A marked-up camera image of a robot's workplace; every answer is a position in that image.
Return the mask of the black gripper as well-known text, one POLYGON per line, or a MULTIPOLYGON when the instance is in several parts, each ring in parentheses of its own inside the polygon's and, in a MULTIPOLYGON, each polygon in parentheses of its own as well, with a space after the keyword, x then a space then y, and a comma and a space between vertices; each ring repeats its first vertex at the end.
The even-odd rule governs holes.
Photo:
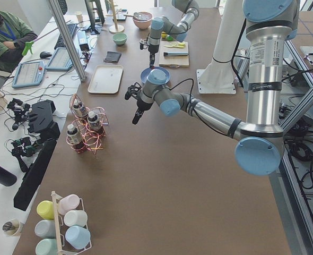
POLYGON ((140 91, 137 96, 137 111, 133 117, 132 123, 137 124, 142 117, 144 111, 148 111, 154 103, 151 95, 147 95, 144 91, 140 91))
POLYGON ((147 49, 150 53, 149 66, 154 66, 155 54, 158 53, 158 51, 159 51, 159 44, 157 44, 157 45, 149 44, 147 49))

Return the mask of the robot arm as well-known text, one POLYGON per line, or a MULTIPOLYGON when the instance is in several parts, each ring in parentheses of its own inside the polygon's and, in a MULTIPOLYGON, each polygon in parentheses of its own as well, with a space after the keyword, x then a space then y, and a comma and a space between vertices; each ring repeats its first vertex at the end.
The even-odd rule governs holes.
POLYGON ((147 38, 147 49, 150 53, 149 66, 152 69, 154 68, 155 55, 159 51, 162 32, 170 35, 176 41, 183 42, 191 24, 199 16, 199 6, 195 0, 173 0, 172 6, 184 14, 177 24, 172 23, 165 16, 153 18, 151 22, 150 34, 147 38))
POLYGON ((283 129, 278 124, 280 93, 282 90, 282 62, 284 43, 296 36, 298 1, 229 1, 218 32, 211 63, 197 76, 200 93, 219 94, 221 105, 241 110, 234 102, 235 94, 228 69, 233 66, 239 40, 250 41, 249 79, 245 85, 246 119, 229 115, 193 96, 179 93, 167 86, 166 74, 154 66, 163 32, 177 41, 184 41, 191 24, 199 16, 195 1, 173 1, 172 5, 184 16, 173 24, 165 16, 152 20, 146 44, 150 54, 150 70, 139 88, 130 87, 126 98, 134 97, 137 111, 133 124, 143 113, 157 104, 165 116, 183 111, 200 120, 212 131, 236 141, 234 150, 215 144, 205 137, 197 149, 208 160, 234 158, 237 164, 253 175, 268 175, 276 171, 283 156, 283 129))

